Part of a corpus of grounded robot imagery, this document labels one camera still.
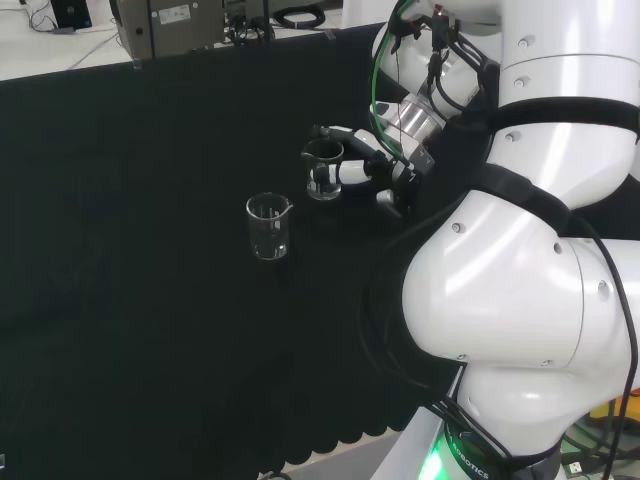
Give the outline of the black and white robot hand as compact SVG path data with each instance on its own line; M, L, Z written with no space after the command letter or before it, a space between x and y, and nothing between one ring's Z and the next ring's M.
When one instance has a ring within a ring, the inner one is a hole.
M384 145L367 130L341 126L316 126L301 157L311 198L330 201L345 187L373 185L377 205L397 219L409 215L420 183L435 164L414 139L406 148Z

